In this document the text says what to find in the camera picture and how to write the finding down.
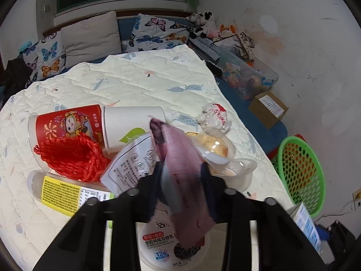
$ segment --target stuffed animal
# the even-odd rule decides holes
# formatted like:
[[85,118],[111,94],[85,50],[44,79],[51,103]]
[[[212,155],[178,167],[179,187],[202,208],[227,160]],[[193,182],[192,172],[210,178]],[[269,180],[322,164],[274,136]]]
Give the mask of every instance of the stuffed animal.
[[193,13],[191,16],[185,18],[186,20],[194,23],[195,27],[201,27],[205,25],[206,21],[204,20],[204,14],[202,12]]
[[236,33],[236,28],[231,25],[230,27],[225,27],[224,24],[220,27],[220,37],[230,37]]
[[217,27],[215,25],[215,15],[212,12],[205,12],[204,16],[201,16],[200,18],[200,24],[205,24],[201,27],[195,27],[193,32],[191,32],[190,37],[192,39],[195,39],[196,37],[202,37],[202,38],[210,38],[213,39],[214,37],[219,35],[219,32],[217,30]]

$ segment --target pillow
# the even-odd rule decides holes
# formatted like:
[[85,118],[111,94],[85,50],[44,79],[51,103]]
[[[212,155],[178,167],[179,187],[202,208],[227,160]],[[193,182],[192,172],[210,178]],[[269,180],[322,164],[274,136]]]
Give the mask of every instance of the pillow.
[[164,18],[138,14],[127,52],[172,49],[183,45],[191,27]]
[[122,53],[115,11],[61,29],[66,53],[65,67]]
[[26,87],[35,81],[59,74],[65,68],[65,53],[60,31],[42,38],[23,52],[24,62],[32,69]]

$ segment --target yellow label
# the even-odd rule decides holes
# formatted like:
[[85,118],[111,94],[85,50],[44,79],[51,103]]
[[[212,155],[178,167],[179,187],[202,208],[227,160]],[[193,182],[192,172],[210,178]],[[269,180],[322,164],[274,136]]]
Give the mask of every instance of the yellow label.
[[51,178],[44,177],[42,203],[68,216],[73,216],[79,208],[81,187]]

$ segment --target electrical outlet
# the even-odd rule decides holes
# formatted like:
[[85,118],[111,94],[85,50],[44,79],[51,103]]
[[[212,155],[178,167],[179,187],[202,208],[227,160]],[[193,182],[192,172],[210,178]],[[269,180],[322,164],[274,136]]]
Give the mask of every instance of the electrical outlet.
[[353,202],[355,205],[355,210],[361,207],[361,189],[356,190],[353,194]]

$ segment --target quilted mattress pad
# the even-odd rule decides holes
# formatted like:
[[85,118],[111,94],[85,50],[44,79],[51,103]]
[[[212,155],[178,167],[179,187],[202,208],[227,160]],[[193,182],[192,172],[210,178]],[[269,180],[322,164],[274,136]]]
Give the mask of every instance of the quilted mattress pad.
[[[232,127],[227,136],[238,150],[236,157],[252,158],[258,167],[247,191],[258,200],[275,197],[284,208],[292,202],[272,164],[233,107],[219,90],[204,62],[186,45],[171,50],[108,56],[100,64],[81,63],[68,72],[12,96],[0,112],[0,237],[24,271],[30,271],[57,233],[69,220],[34,200],[26,180],[39,169],[28,142],[28,118],[66,108],[103,103],[115,106],[160,106],[167,122],[185,132],[199,132],[195,117],[207,103],[219,103]],[[222,227],[211,230],[211,247],[199,270],[220,270],[223,256],[213,241],[223,241]],[[109,269],[110,231],[105,245]],[[257,270],[257,240],[252,231],[253,269]]]

